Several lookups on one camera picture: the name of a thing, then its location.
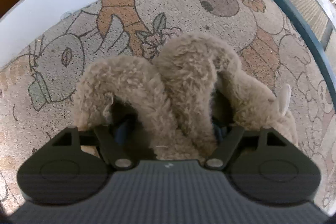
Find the brown fluffy animal slipper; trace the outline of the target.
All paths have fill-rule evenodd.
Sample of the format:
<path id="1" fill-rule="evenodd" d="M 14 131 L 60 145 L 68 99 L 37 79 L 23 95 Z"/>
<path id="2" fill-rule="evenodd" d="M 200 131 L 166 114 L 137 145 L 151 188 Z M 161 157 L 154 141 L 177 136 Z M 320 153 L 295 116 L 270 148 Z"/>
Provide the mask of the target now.
<path id="1" fill-rule="evenodd" d="M 146 59 L 114 56 L 88 66 L 76 85 L 73 123 L 82 131 L 114 124 L 115 101 L 132 107 L 159 160 L 204 161 L 217 147 L 210 100 L 212 65 L 189 65 L 170 72 Z"/>

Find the cartoon patterned door mat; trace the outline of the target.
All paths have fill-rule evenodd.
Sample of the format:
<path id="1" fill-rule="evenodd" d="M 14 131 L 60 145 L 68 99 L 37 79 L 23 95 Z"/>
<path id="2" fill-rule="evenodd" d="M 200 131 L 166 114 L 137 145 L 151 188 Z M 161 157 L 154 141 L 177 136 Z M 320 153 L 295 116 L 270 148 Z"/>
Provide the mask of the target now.
<path id="1" fill-rule="evenodd" d="M 152 59 L 182 32 L 226 39 L 243 69 L 278 93 L 292 88 L 294 141 L 320 168 L 315 203 L 335 212 L 335 109 L 307 45 L 273 0 L 98 0 L 46 30 L 1 71 L 1 207 L 24 202 L 19 166 L 71 124 L 84 69 L 110 55 Z"/>

